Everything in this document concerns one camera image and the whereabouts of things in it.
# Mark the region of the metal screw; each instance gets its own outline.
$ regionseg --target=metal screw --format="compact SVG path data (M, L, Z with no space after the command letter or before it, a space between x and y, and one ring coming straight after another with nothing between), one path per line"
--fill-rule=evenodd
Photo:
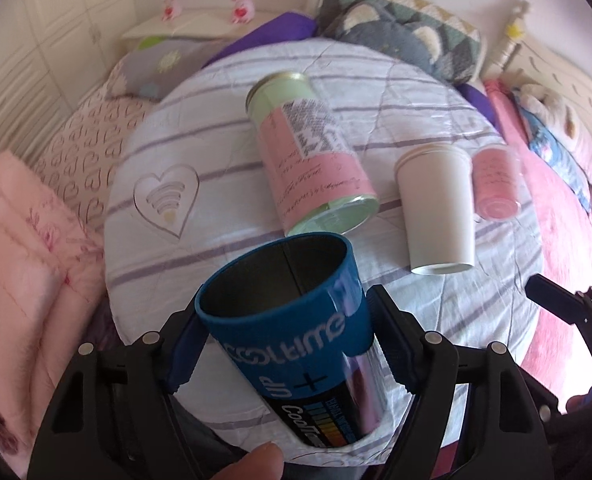
M431 345L438 345L442 342L442 335L438 332L427 332L425 333L425 341Z
M551 419L551 410L549 406L542 405L538 410L538 416L543 422L549 422Z
M78 353L80 355L89 355L91 352L93 352L93 344L91 343L82 343L78 347Z
M500 341L494 341L492 343L492 351L498 355L503 355L507 351L507 347Z
M146 345L154 345L160 341L160 334L157 332L147 332L142 336L142 342Z

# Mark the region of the gray plush toy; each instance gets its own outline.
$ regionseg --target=gray plush toy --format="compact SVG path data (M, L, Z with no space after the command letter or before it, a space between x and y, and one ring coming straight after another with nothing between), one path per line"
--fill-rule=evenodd
M367 46L412 64L444 82L436 61L442 54L438 32L420 23L398 23L387 10L360 3L330 24L324 36Z

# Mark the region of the pink plastic cup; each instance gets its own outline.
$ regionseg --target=pink plastic cup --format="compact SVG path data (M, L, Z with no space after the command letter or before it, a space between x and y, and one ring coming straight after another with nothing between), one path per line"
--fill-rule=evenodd
M497 222L518 215L521 163L516 152L505 144L489 144L473 156L472 164L476 213Z

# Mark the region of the plus sign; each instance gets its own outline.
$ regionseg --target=plus sign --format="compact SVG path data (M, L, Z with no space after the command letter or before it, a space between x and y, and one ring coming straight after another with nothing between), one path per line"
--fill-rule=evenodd
M303 374L303 377L305 378L305 383L304 384L294 384L294 388L304 388L305 386L309 386L311 388L312 392L315 392L318 389L318 388L316 388L316 383L319 383L320 381L324 381L327 378L326 375L323 375L322 377L319 377L317 379L312 379L308 373Z

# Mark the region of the wifi symbol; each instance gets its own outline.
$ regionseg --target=wifi symbol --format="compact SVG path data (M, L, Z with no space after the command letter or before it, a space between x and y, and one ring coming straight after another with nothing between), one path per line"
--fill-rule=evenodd
M174 181L160 184L146 196L146 202L153 207L159 215L166 211L176 210L180 206L180 200L185 184Z

